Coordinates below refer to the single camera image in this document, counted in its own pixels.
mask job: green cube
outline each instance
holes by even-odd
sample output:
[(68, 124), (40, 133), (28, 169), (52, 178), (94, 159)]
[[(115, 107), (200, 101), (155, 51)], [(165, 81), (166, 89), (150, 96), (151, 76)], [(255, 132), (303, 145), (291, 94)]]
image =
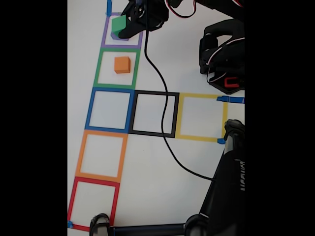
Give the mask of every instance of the green cube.
[(126, 28), (126, 15), (112, 19), (112, 32), (118, 37), (120, 31)]

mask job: black square outline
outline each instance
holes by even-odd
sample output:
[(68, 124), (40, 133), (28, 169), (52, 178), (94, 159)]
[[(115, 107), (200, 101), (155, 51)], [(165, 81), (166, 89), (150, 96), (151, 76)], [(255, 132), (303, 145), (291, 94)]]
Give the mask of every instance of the black square outline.
[[(135, 90), (134, 91), (133, 105), (132, 105), (132, 108), (131, 108), (131, 117), (130, 117), (130, 124), (129, 124), (128, 134), (141, 134), (141, 135), (163, 137), (162, 133), (133, 130), (134, 116), (135, 116), (135, 112), (136, 112), (136, 106), (137, 106), (137, 101), (138, 101), (138, 95), (139, 94), (150, 94), (150, 95), (162, 95), (162, 96), (165, 96), (165, 92), (159, 92), (159, 91), (145, 91), (145, 90)], [(165, 134), (165, 137), (167, 137), (167, 138), (175, 138), (178, 103), (179, 103), (179, 92), (168, 92), (168, 96), (174, 96), (175, 97), (175, 101), (174, 101), (172, 132), (170, 134)]]

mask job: red wire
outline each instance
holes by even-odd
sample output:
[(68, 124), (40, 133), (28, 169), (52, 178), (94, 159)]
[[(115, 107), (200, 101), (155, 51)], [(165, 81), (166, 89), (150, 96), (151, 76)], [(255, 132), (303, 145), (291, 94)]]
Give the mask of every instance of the red wire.
[(241, 5), (239, 0), (235, 0), (241, 7), (243, 7), (243, 5)]

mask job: red square outline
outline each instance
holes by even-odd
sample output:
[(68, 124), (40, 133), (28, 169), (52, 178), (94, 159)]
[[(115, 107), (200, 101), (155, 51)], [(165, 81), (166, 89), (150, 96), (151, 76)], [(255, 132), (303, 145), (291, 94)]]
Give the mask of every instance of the red square outline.
[[(74, 183), (73, 183), (73, 188), (72, 188), (72, 192), (71, 192), (71, 198), (70, 198), (70, 203), (69, 203), (67, 220), (69, 221), (70, 218), (71, 218), (72, 208), (73, 208), (73, 204), (74, 204), (74, 198), (75, 198), (75, 193), (77, 191), (78, 182), (96, 183), (96, 184), (101, 184), (101, 185), (107, 185), (107, 186), (115, 187), (112, 211), (110, 213), (110, 225), (113, 226), (114, 225), (114, 221), (115, 221), (115, 213), (116, 213), (117, 199), (118, 199), (118, 193), (119, 193), (119, 186), (120, 186), (120, 184), (119, 183), (115, 183), (115, 182), (106, 181), (106, 180), (99, 180), (99, 179), (91, 179), (91, 178), (83, 178), (83, 177), (75, 177), (74, 178)], [(89, 227), (82, 226), (82, 225), (75, 225), (75, 224), (73, 224), (73, 229), (83, 230), (83, 231), (87, 231), (87, 232), (90, 231)]]

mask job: wire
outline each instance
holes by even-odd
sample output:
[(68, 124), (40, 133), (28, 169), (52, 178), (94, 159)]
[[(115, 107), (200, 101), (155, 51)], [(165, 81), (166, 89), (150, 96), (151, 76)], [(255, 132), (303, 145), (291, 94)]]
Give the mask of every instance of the wire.
[(238, 0), (232, 0), (236, 5), (240, 6), (240, 7), (243, 7)]
[[(233, 43), (233, 42), (236, 42), (236, 41), (239, 41), (239, 40), (243, 40), (243, 39), (245, 39), (245, 37), (233, 39), (233, 40), (229, 41), (228, 43), (226, 43), (225, 45), (229, 45), (230, 43)], [(224, 46), (218, 48), (214, 53), (212, 53), (212, 55), (211, 55), (211, 57), (209, 58), (209, 60), (208, 60), (208, 62), (206, 63), (206, 65), (209, 65), (209, 64), (210, 64), (210, 61), (211, 61), (211, 59), (213, 58), (213, 56), (214, 56), (218, 51), (220, 51)]]
[(154, 70), (156, 70), (156, 72), (158, 73), (158, 75), (160, 76), (162, 82), (163, 82), (163, 85), (164, 85), (164, 88), (165, 88), (165, 96), (166, 96), (166, 100), (165, 100), (165, 106), (164, 106), (164, 110), (163, 110), (163, 114), (162, 114), (162, 121), (161, 121), (161, 130), (162, 130), (162, 135), (163, 135), (163, 139), (169, 149), (169, 151), (171, 152), (173, 158), (175, 159), (175, 161), (177, 162), (178, 165), (180, 165), (180, 167), (182, 167), (184, 170), (188, 171), (189, 173), (195, 175), (195, 176), (198, 176), (200, 178), (203, 178), (203, 179), (207, 179), (207, 180), (215, 180), (213, 178), (209, 178), (209, 177), (206, 177), (206, 176), (203, 176), (203, 175), (200, 175), (198, 173), (195, 173), (194, 171), (191, 171), (190, 169), (186, 168), (185, 166), (183, 166), (179, 160), (176, 158), (175, 154), (173, 153), (170, 145), (168, 144), (167, 140), (166, 140), (166, 137), (165, 137), (165, 133), (164, 133), (164, 128), (163, 128), (163, 123), (164, 123), (164, 116), (165, 116), (165, 112), (166, 112), (166, 108), (167, 108), (167, 103), (168, 103), (168, 90), (167, 90), (167, 86), (166, 86), (166, 82), (162, 76), (162, 74), (160, 73), (160, 71), (158, 70), (158, 68), (153, 64), (153, 62), (149, 59), (148, 57), (148, 53), (147, 53), (147, 47), (148, 47), (148, 39), (149, 39), (149, 13), (148, 13), (148, 7), (146, 5), (146, 9), (147, 11), (147, 14), (146, 14), (146, 39), (145, 39), (145, 44), (144, 44), (144, 56), (145, 58), (147, 59), (147, 61), (150, 63), (150, 65), (154, 68)]
[(192, 16), (196, 13), (196, 0), (193, 0), (193, 3), (192, 3), (192, 5), (193, 5), (193, 13), (192, 13), (191, 15), (189, 15), (189, 16), (182, 16), (182, 15), (178, 14), (178, 13), (172, 8), (172, 6), (168, 3), (168, 0), (164, 0), (164, 2), (165, 2), (166, 7), (167, 7), (171, 12), (173, 12), (176, 16), (178, 16), (178, 17), (180, 17), (180, 18), (189, 18), (189, 17), (192, 17)]
[(221, 75), (220, 77), (218, 77), (218, 78), (216, 78), (216, 79), (214, 79), (214, 80), (212, 80), (212, 81), (208, 81), (208, 74), (209, 74), (209, 71), (210, 71), (210, 68), (209, 68), (209, 70), (208, 70), (208, 73), (207, 73), (207, 82), (208, 83), (212, 83), (212, 82), (214, 82), (214, 81), (217, 81), (218, 79), (221, 79), (223, 76), (225, 76), (226, 75), (226, 72), (223, 74), (223, 75)]

